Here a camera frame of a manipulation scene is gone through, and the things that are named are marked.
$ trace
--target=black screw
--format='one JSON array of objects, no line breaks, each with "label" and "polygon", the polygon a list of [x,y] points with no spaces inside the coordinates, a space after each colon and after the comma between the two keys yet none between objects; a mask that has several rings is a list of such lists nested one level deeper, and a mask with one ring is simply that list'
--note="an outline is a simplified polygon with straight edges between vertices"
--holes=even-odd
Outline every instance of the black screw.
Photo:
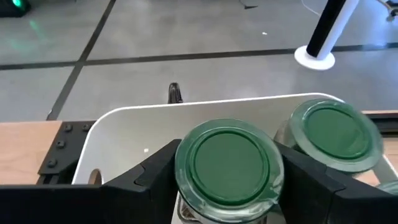
[{"label": "black screw", "polygon": [[63,128],[63,130],[65,132],[70,132],[73,129],[73,126],[71,124],[67,124],[65,125],[65,127]]},{"label": "black screw", "polygon": [[49,162],[47,163],[47,167],[49,168],[54,168],[57,165],[57,160],[56,159],[50,159]]},{"label": "black screw", "polygon": [[65,147],[65,142],[64,141],[57,141],[57,148],[58,149],[63,149]]},{"label": "black screw", "polygon": [[90,125],[88,125],[88,124],[85,124],[85,125],[83,125],[83,131],[84,131],[84,132],[87,132],[87,131],[89,131],[89,130],[90,130],[90,128],[91,128],[91,126],[90,126]]}]

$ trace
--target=black stripe on floor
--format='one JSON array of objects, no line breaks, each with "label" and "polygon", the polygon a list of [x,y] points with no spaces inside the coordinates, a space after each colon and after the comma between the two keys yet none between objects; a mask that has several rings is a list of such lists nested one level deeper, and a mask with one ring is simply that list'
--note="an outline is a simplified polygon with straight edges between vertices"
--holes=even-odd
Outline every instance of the black stripe on floor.
[{"label": "black stripe on floor", "polygon": [[[398,48],[398,43],[388,44],[368,44],[368,45],[348,45],[336,46],[332,52],[368,52],[377,50],[387,50]],[[114,65],[122,63],[140,63],[140,62],[164,62],[171,60],[194,60],[194,59],[211,59],[211,58],[228,58],[228,57],[252,57],[266,55],[286,55],[294,54],[296,49],[274,49],[274,50],[248,50],[236,52],[215,52],[202,54],[178,54],[178,55],[160,55],[147,57],[129,57],[129,58],[110,58],[110,59],[94,59],[87,60],[85,65]]]},{"label": "black stripe on floor", "polygon": [[[171,60],[194,60],[194,59],[211,59],[211,58],[228,58],[228,57],[251,57],[251,56],[267,56],[267,55],[285,55],[294,54],[296,49],[272,49],[272,50],[247,50],[235,52],[215,52],[215,53],[199,53],[199,54],[178,54],[178,55],[157,55],[146,57],[126,57],[126,58],[108,58],[87,60],[88,55],[94,46],[94,39],[90,39],[88,45],[83,51],[79,62],[84,65],[113,65],[120,63],[139,63],[139,62],[163,62]],[[366,44],[366,45],[347,45],[335,46],[332,52],[369,52],[378,50],[397,49],[398,43],[386,44]],[[23,63],[14,65],[0,65],[0,70],[13,69],[30,69],[30,68],[57,68],[74,66],[77,62],[40,62],[40,63]]]},{"label": "black stripe on floor", "polygon": [[31,68],[62,68],[74,66],[76,62],[39,62],[14,65],[0,65],[0,70],[31,69]]},{"label": "black stripe on floor", "polygon": [[65,82],[65,84],[61,90],[61,93],[58,95],[57,100],[55,101],[54,105],[52,106],[52,109],[51,109],[49,115],[47,116],[47,121],[56,120],[58,118],[59,114],[61,113],[63,105],[65,104],[65,102],[69,96],[69,93],[71,92],[77,78],[79,77],[81,70],[83,69],[84,62],[87,60],[88,55],[90,54],[91,50],[93,50],[95,42],[97,41],[102,29],[104,28],[106,20],[108,19],[109,15],[111,14],[111,11],[112,11],[112,8],[113,8],[115,2],[116,2],[116,0],[110,0],[108,6],[106,7],[106,9],[104,11],[104,14],[102,15],[97,27],[94,30],[93,35],[91,36],[90,40],[88,41],[84,51],[81,53],[79,61],[75,64],[75,68],[73,68],[71,74],[68,77],[68,80]]}]

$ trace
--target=jar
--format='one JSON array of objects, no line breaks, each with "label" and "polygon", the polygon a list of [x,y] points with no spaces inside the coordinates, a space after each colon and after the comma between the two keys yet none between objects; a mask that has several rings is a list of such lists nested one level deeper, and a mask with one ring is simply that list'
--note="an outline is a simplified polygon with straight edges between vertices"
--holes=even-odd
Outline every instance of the jar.
[{"label": "jar", "polygon": [[263,131],[236,119],[190,131],[175,155],[183,202],[201,223],[257,223],[278,203],[282,156]]},{"label": "jar", "polygon": [[384,152],[376,125],[360,111],[336,100],[302,103],[274,140],[349,175],[371,169]]},{"label": "jar", "polygon": [[398,180],[388,183],[382,183],[378,185],[377,188],[392,195],[398,195]]}]

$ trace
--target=green lid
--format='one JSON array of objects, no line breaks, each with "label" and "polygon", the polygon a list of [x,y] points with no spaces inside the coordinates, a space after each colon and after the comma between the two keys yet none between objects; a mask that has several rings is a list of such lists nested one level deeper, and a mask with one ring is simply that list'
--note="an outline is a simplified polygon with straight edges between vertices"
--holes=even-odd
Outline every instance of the green lid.
[{"label": "green lid", "polygon": [[210,220],[255,220],[279,199],[282,157],[264,132],[244,121],[216,119],[197,126],[175,158],[182,197]]},{"label": "green lid", "polygon": [[293,112],[289,128],[303,152],[344,172],[366,171],[383,153],[377,127],[344,102],[307,101]]}]

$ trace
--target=black bracket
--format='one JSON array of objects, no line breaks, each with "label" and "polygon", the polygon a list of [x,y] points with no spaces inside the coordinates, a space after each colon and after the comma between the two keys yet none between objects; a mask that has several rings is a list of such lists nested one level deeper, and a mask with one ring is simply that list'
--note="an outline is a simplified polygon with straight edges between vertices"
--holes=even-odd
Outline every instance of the black bracket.
[{"label": "black bracket", "polygon": [[0,185],[0,223],[170,223],[180,141],[103,185]]},{"label": "black bracket", "polygon": [[70,184],[95,121],[63,122],[38,171],[37,184]]},{"label": "black bracket", "polygon": [[398,113],[367,114],[384,138],[398,137]]},{"label": "black bracket", "polygon": [[285,168],[280,207],[287,223],[398,223],[392,195],[275,142]]}]

